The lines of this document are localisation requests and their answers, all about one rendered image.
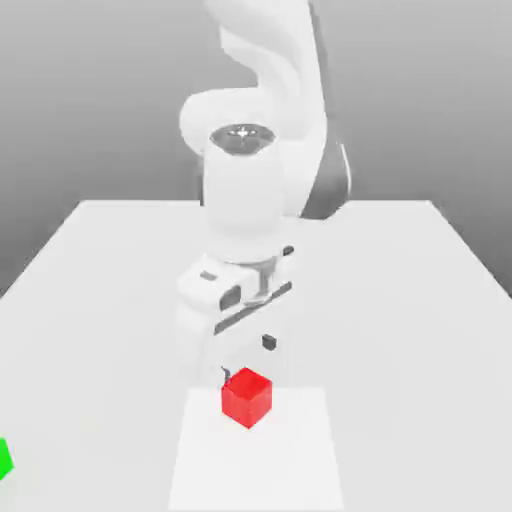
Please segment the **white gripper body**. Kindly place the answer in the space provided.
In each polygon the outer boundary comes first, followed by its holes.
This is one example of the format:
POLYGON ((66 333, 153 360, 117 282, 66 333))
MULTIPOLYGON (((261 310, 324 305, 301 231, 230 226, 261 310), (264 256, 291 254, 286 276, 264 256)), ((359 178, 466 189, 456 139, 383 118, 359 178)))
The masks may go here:
POLYGON ((293 274, 291 266, 278 266, 267 277, 248 266, 202 269, 200 355, 231 358, 264 335, 276 336, 284 323, 286 295, 292 290, 293 274))

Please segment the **small green cube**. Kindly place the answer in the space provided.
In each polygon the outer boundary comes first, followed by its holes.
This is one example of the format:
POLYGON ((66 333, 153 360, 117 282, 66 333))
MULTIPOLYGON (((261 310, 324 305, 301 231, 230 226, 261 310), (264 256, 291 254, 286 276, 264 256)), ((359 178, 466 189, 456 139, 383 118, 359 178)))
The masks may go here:
POLYGON ((13 459, 5 438, 0 437, 0 481, 14 468, 13 459))

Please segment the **small red cube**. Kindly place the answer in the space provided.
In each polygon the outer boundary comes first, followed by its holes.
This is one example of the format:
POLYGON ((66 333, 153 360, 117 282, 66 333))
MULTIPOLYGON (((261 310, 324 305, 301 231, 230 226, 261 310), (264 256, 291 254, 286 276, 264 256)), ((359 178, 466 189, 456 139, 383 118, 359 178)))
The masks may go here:
POLYGON ((222 412, 247 429, 254 427, 272 408, 273 383, 244 367, 221 389, 222 412))

